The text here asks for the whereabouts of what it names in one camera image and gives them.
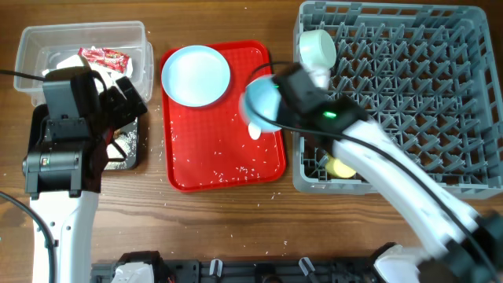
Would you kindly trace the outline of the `white rice pile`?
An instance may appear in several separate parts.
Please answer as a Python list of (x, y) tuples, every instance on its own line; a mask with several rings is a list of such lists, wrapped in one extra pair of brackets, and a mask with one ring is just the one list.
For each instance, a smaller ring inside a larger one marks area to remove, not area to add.
[(131, 170), (138, 163), (138, 121), (115, 131), (114, 143), (107, 147), (109, 162), (107, 171)]

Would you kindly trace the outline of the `small light blue bowl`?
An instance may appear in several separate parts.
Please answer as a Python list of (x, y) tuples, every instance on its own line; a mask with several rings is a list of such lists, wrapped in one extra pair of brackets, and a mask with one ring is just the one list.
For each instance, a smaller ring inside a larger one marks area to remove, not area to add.
[(247, 126), (249, 123), (254, 123), (261, 128), (262, 133), (277, 132), (281, 130), (280, 127), (264, 121), (251, 108), (261, 116), (276, 122), (280, 103), (281, 95), (278, 86), (273, 81), (273, 76), (263, 75), (245, 87), (240, 98), (240, 115)]

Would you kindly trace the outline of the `white napkin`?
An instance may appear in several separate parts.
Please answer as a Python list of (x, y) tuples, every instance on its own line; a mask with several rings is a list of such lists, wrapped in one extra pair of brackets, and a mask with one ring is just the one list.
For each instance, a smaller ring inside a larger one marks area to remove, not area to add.
[[(85, 64), (82, 62), (82, 59), (78, 55), (73, 55), (69, 57), (68, 59), (60, 62), (57, 64), (56, 69), (62, 69), (62, 68), (70, 68), (70, 67), (79, 67), (79, 66), (84, 66)], [(89, 63), (89, 67), (98, 72), (101, 75), (101, 78), (105, 81), (105, 84), (107, 86), (110, 86), (115, 83), (117, 79), (120, 79), (124, 76), (127, 78), (130, 78), (133, 74), (133, 64), (132, 60), (129, 59), (127, 61), (127, 66), (126, 70), (124, 73), (115, 71), (111, 68), (108, 67), (103, 67), (99, 64), (95, 63)]]

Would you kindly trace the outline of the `red snack wrapper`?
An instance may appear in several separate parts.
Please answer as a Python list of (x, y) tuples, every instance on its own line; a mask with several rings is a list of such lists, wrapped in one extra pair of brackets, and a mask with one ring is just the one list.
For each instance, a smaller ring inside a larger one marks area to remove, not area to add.
[(89, 63), (111, 69), (122, 74), (126, 73), (130, 56), (108, 48), (80, 48), (78, 55), (84, 57)]

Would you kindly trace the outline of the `mint green bowl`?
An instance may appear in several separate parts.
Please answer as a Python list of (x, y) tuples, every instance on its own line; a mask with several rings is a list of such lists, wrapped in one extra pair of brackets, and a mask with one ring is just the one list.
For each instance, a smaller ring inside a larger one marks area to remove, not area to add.
[(310, 72), (327, 72), (335, 65), (337, 53), (325, 30), (305, 31), (299, 37), (300, 64)]

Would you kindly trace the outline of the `white plastic spoon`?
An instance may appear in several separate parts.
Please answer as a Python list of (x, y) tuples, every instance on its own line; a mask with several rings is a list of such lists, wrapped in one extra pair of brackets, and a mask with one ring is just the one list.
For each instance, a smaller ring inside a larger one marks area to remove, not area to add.
[(258, 140), (261, 136), (261, 128), (254, 123), (248, 124), (248, 134), (252, 140)]

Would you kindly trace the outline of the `large light blue plate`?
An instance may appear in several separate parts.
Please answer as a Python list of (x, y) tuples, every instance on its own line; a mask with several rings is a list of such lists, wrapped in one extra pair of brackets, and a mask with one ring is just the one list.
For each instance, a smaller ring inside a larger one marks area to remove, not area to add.
[(168, 57), (161, 72), (166, 95), (176, 103), (199, 108), (216, 102), (228, 89), (230, 66), (209, 46), (187, 46)]

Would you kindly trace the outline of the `yellow plastic cup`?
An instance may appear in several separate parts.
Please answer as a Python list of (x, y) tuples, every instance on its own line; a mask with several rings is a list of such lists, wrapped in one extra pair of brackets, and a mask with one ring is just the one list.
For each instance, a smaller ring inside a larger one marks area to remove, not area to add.
[(327, 155), (328, 161), (325, 164), (325, 170), (331, 176), (337, 178), (352, 178), (356, 175), (356, 171), (346, 164), (344, 164), (340, 159), (334, 158)]

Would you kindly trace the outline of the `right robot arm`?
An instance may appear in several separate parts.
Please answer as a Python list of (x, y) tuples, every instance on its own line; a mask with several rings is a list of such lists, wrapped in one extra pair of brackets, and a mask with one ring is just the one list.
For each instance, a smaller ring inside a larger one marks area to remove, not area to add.
[(382, 247), (373, 269), (384, 282), (499, 282), (502, 217), (481, 216), (412, 161), (349, 97), (325, 99), (300, 64), (272, 78), (276, 120), (355, 170), (407, 221), (421, 248)]

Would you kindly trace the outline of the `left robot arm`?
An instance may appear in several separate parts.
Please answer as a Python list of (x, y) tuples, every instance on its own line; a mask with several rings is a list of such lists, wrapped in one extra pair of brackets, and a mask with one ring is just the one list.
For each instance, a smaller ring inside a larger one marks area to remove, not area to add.
[(29, 211), (34, 214), (35, 282), (88, 282), (91, 238), (116, 130), (147, 111), (126, 77), (104, 80), (89, 67), (53, 70), (42, 79), (22, 164)]

